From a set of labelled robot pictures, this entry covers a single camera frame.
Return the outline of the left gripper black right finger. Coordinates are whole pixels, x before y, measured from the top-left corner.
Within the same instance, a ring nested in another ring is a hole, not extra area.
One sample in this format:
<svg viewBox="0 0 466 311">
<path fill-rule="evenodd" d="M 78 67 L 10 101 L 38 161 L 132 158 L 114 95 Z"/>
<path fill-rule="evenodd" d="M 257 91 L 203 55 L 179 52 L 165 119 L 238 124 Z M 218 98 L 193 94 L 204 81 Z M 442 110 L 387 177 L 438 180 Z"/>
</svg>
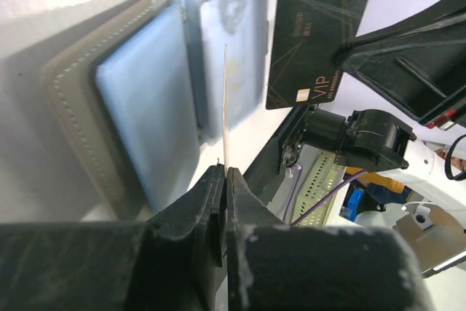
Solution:
<svg viewBox="0 0 466 311">
<path fill-rule="evenodd" d="M 289 226 L 236 168 L 226 198 L 229 309 L 431 309 L 415 256 L 396 232 Z"/>
</svg>

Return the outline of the grey blue card holder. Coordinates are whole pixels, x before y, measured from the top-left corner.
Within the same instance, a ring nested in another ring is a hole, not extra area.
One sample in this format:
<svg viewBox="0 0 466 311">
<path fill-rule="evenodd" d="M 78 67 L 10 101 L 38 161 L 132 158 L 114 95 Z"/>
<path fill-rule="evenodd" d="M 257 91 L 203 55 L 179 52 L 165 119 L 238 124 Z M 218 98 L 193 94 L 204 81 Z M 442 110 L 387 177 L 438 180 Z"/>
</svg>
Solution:
<svg viewBox="0 0 466 311">
<path fill-rule="evenodd" d="M 93 73 L 100 59 L 127 41 L 168 2 L 125 2 L 109 21 L 41 69 L 46 99 L 113 219 L 135 219 L 148 201 L 98 94 Z"/>
</svg>

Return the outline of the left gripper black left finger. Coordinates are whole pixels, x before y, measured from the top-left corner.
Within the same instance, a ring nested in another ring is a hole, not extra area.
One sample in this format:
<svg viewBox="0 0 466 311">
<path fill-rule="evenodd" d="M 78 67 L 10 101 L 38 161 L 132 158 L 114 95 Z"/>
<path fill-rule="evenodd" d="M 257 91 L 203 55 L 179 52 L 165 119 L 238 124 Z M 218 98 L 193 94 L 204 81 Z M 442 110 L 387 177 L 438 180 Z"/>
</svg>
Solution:
<svg viewBox="0 0 466 311">
<path fill-rule="evenodd" d="M 1 226 L 3 310 L 213 310 L 225 175 L 210 166 L 145 221 Z"/>
</svg>

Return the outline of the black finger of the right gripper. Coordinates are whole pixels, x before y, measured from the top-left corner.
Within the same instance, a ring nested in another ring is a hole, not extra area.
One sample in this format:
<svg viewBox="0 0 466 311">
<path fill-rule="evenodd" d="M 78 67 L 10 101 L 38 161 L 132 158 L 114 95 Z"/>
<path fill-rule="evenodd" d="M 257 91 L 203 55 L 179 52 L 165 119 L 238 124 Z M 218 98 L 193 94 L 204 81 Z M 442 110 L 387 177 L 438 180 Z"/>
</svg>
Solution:
<svg viewBox="0 0 466 311">
<path fill-rule="evenodd" d="M 340 54 L 343 71 L 420 125 L 465 114 L 465 13 Z"/>
</svg>

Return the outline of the white magnetic stripe card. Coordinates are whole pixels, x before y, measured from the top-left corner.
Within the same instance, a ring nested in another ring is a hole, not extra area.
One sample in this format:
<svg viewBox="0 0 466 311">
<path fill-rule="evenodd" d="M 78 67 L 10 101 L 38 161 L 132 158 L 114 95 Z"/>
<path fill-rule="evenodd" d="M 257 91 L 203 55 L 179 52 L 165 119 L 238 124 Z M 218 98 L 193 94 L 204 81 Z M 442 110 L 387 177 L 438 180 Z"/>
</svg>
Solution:
<svg viewBox="0 0 466 311">
<path fill-rule="evenodd" d="M 266 5 L 267 0 L 210 0 L 200 8 L 208 135 L 213 139 L 222 134 L 224 96 L 229 128 L 261 100 Z"/>
</svg>

